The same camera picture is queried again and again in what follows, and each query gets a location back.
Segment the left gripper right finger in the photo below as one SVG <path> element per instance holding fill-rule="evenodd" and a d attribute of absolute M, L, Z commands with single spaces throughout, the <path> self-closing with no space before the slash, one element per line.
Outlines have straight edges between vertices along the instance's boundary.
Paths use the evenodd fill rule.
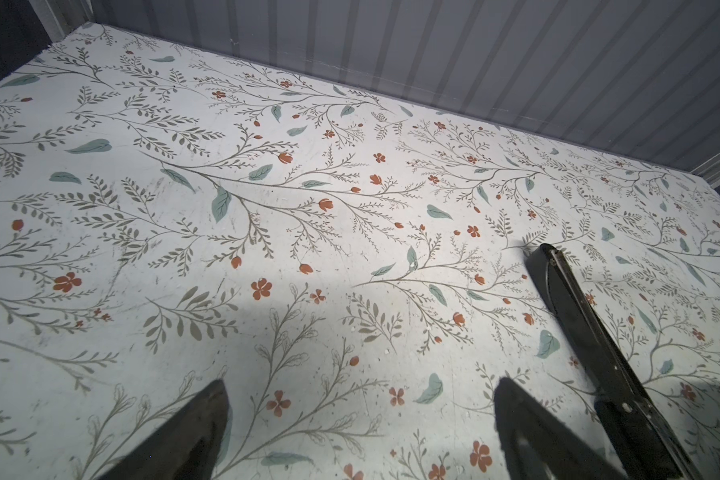
<path fill-rule="evenodd" d="M 512 480 L 625 477 L 508 377 L 494 390 L 494 410 Z"/>

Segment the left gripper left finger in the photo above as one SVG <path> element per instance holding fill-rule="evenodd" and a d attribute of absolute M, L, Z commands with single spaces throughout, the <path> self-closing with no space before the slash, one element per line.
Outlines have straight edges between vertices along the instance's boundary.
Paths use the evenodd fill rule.
<path fill-rule="evenodd" d="M 196 479 L 213 476 L 229 422 L 225 384 L 214 380 L 103 479 Z"/>

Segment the black stapler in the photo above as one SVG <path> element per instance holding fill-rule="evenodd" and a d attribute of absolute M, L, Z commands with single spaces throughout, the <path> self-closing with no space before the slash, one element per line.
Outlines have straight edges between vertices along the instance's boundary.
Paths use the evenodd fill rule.
<path fill-rule="evenodd" d="M 699 479 L 699 469 L 585 298 L 561 250 L 543 243 L 526 267 L 596 386 L 596 414 L 626 473 L 633 479 Z"/>

